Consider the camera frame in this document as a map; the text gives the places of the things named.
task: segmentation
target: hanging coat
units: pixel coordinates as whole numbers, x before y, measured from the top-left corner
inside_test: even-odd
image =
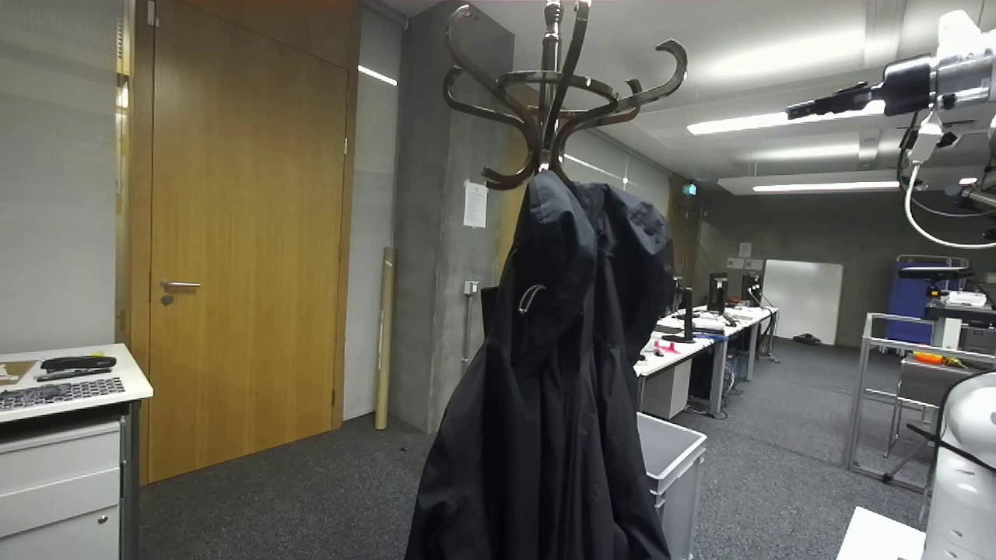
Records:
[[[610,187],[527,184],[487,343],[456,388],[407,560],[661,560],[631,363],[672,296],[664,218]]]

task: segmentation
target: wooden door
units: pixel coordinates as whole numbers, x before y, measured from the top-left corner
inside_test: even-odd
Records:
[[[347,65],[159,2],[147,479],[338,427],[349,87]]]

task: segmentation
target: ceiling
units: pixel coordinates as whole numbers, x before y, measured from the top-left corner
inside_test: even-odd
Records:
[[[415,15],[432,0],[386,0],[386,5]],[[545,0],[474,0],[474,5],[518,33],[518,68],[540,65]],[[573,0],[562,5],[567,45]],[[625,90],[628,79],[655,87],[672,68],[655,47],[678,39],[689,49],[686,87],[643,107],[636,120],[604,131],[705,191],[726,187],[748,195],[756,184],[893,176],[908,115],[853,115],[709,136],[689,134],[689,125],[785,111],[857,82],[879,85],[887,61],[936,49],[936,19],[948,10],[964,10],[984,32],[996,24],[996,0],[596,0],[579,75],[615,90]],[[931,184],[982,171],[990,115],[993,107],[956,115],[961,141],[931,158]],[[836,156],[785,153],[805,147],[836,147]]]

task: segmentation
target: coat rack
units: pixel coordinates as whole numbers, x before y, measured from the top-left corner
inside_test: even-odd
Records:
[[[658,49],[670,53],[674,58],[674,71],[665,85],[643,90],[640,82],[625,82],[628,97],[621,99],[621,94],[596,79],[576,75],[576,65],[581,58],[584,47],[584,32],[587,32],[587,15],[591,15],[591,0],[576,2],[576,19],[573,19],[573,33],[567,47],[567,58],[560,65],[560,22],[562,22],[562,5],[560,0],[545,2],[545,36],[541,36],[541,68],[540,71],[506,71],[501,79],[493,79],[483,71],[466,49],[457,45],[457,28],[465,19],[474,15],[474,5],[465,2],[450,11],[445,45],[456,58],[450,71],[441,82],[445,104],[457,111],[470,111],[490,120],[512,125],[523,134],[527,141],[527,161],[520,171],[494,171],[487,167],[483,176],[493,191],[514,191],[534,171],[558,171],[562,181],[562,147],[570,134],[587,131],[587,129],[604,129],[615,120],[631,120],[643,104],[658,104],[670,94],[674,94],[686,85],[689,71],[689,53],[683,45],[665,39]],[[479,87],[493,94],[493,99],[501,110],[466,104],[456,97],[456,85],[470,75]],[[534,104],[523,104],[514,87],[534,87]],[[600,99],[600,107],[591,110],[562,110],[567,90],[584,90]]]

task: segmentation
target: gray carpet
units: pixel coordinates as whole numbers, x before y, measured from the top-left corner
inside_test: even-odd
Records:
[[[853,508],[915,522],[921,494],[841,468],[857,352],[774,343],[726,420],[683,414],[709,437],[700,560],[835,556]],[[891,358],[872,377],[891,384]],[[142,560],[393,560],[429,438],[372,420],[259,457],[147,486]]]

